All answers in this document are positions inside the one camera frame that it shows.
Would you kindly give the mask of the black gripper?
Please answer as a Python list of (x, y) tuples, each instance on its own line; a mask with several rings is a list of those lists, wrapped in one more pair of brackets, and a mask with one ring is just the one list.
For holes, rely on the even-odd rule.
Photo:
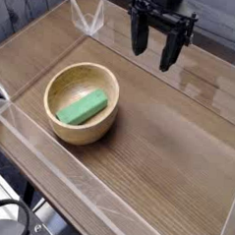
[(176, 63), (184, 44), (192, 43), (194, 24), (199, 20), (185, 0), (132, 0), (128, 13), (132, 19), (131, 41), (136, 56), (147, 49), (148, 27), (168, 34), (160, 58), (161, 72)]

